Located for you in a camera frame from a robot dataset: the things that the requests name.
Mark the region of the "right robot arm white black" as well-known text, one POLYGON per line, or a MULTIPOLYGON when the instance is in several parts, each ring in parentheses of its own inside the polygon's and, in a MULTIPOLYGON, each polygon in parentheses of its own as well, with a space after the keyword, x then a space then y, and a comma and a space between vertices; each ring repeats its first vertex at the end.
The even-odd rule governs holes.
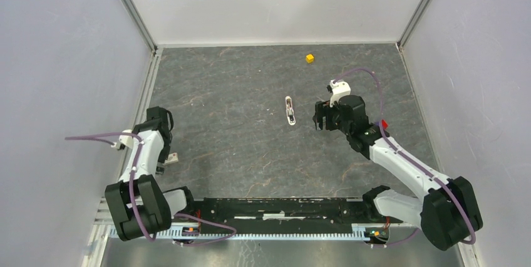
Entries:
POLYGON ((377 222, 385 216, 414 225, 442 251, 475 243, 483 219, 470 181, 442 174, 399 146, 384 120, 369 121, 360 96, 316 102, 314 108, 316 130, 340 131, 354 151, 384 167, 414 194, 402 195, 386 186, 371 189, 361 206, 366 220, 377 222))

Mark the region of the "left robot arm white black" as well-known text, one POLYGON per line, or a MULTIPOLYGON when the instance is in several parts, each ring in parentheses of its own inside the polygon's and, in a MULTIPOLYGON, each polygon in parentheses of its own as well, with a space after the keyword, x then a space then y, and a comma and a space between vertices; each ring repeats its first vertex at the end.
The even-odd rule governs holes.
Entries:
POLYGON ((162 107, 147 109, 147 119, 125 131, 121 147, 131 150, 124 172, 105 189, 105 199, 122 241, 144 237, 153 240, 170 228, 174 215, 192 220, 197 205, 187 187, 163 192, 155 176, 163 174, 170 157, 174 122, 172 113, 162 107))

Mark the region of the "staple strip box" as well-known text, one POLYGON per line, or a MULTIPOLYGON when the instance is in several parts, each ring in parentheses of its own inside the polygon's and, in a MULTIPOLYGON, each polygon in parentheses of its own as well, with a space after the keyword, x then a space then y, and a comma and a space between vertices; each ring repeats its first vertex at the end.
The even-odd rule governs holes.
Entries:
POLYGON ((176 152, 170 154, 164 162, 164 165, 169 165, 178 162, 178 154, 176 152))

